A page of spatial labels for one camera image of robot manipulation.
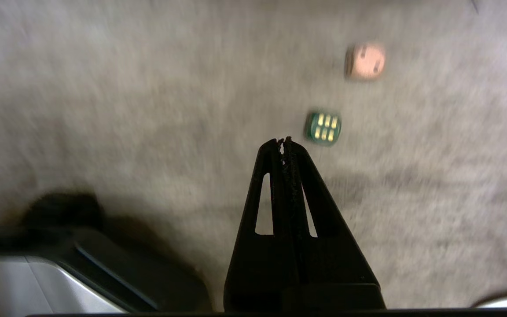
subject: die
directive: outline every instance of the die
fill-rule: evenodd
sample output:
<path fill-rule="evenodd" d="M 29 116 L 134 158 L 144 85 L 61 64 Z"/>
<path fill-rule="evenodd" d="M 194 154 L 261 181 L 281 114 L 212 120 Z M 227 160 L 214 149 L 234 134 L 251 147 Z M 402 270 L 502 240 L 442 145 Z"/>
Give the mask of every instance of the die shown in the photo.
<path fill-rule="evenodd" d="M 306 119 L 306 137 L 318 144 L 331 146 L 340 137 L 342 121 L 337 114 L 327 112 L 311 112 Z"/>
<path fill-rule="evenodd" d="M 345 72 L 349 78 L 374 80 L 385 67 L 385 50 L 380 44 L 359 44 L 346 54 Z"/>

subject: dice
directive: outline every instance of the dice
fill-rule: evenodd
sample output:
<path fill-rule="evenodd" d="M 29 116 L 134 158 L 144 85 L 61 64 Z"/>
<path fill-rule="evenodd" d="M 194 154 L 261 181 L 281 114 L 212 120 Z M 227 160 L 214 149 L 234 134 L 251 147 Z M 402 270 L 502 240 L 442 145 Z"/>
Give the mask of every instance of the dice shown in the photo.
<path fill-rule="evenodd" d="M 345 72 L 349 78 L 374 80 L 385 67 L 385 50 L 380 44 L 358 44 L 346 54 Z"/>
<path fill-rule="evenodd" d="M 311 112 L 306 119 L 306 137 L 318 144 L 330 146 L 338 140 L 342 131 L 340 116 L 328 112 Z"/>

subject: green die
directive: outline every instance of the green die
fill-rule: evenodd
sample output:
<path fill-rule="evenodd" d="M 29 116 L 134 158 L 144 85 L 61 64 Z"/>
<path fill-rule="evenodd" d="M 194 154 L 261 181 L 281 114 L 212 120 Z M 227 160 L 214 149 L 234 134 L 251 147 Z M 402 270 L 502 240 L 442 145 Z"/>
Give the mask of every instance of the green die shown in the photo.
<path fill-rule="evenodd" d="M 337 114 L 312 112 L 306 120 L 306 136 L 322 145 L 330 146 L 338 140 L 342 131 L 342 121 Z"/>

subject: pink die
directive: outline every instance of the pink die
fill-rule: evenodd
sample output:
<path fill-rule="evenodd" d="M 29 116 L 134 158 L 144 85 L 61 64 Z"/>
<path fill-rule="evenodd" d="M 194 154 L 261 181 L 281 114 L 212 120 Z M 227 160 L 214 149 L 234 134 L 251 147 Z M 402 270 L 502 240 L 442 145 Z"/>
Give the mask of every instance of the pink die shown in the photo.
<path fill-rule="evenodd" d="M 361 80 L 378 78 L 385 67 L 385 50 L 379 44 L 359 44 L 346 56 L 346 76 Z"/>

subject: floor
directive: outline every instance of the floor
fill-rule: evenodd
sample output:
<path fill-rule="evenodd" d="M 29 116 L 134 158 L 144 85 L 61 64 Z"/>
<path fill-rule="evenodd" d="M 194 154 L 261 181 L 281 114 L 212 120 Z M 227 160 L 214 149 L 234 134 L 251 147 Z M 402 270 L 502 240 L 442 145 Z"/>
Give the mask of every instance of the floor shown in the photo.
<path fill-rule="evenodd" d="M 257 149 L 290 135 L 388 307 L 507 291 L 507 1 L 476 2 L 0 0 L 0 225 L 93 190 L 222 310 Z M 344 80 L 370 40 L 384 76 Z M 302 138 L 314 108 L 342 114 L 332 147 Z"/>

